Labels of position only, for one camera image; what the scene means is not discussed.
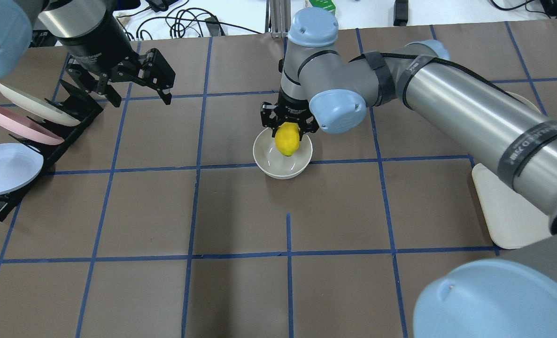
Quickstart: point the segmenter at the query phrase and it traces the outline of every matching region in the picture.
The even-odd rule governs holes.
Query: dish rack
[[[26,186],[23,186],[18,190],[0,195],[0,221],[5,220],[9,213],[14,210],[17,205],[19,205],[23,197],[29,192],[34,184],[47,173],[48,169],[55,164],[63,154],[66,153],[66,150],[68,150],[70,145],[72,145],[74,141],[76,141],[80,135],[83,134],[85,129],[90,126],[94,119],[103,111],[103,108],[84,91],[76,88],[64,80],[60,80],[60,84],[62,84],[64,90],[66,90],[70,96],[61,103],[53,103],[50,100],[45,100],[66,114],[69,114],[79,120],[80,124],[74,127],[68,127],[47,120],[39,122],[31,119],[49,131],[55,133],[55,135],[59,135],[64,139],[64,142],[56,146],[48,146],[46,144],[36,143],[26,138],[17,138],[11,134],[9,135],[19,143],[30,148],[32,151],[41,154],[44,158],[44,163],[36,178],[29,182],[29,184],[26,184]]]

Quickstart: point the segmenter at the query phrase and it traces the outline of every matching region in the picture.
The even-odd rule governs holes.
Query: cream plate
[[[74,127],[80,124],[76,118],[62,112],[53,105],[37,99],[34,96],[22,92],[12,86],[4,85],[0,83],[0,92],[8,98],[11,102],[17,104],[19,107],[30,111],[34,115],[38,115],[45,120],[49,120],[53,123],[61,124],[63,126]]]

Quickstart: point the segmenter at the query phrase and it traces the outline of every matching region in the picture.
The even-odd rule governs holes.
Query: yellow lemon
[[[274,135],[274,144],[284,156],[291,156],[300,148],[300,128],[297,123],[285,122]]]

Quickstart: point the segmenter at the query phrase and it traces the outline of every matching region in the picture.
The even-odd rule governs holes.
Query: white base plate
[[[525,197],[478,164],[472,169],[481,208],[493,242],[504,249],[517,249],[551,236],[548,217]]]

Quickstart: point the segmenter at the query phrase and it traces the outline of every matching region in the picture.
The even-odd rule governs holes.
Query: white bowl
[[[276,149],[272,129],[264,129],[253,143],[253,160],[268,176],[291,179],[306,169],[312,159],[312,141],[308,135],[302,137],[300,148],[292,156],[284,156]]]

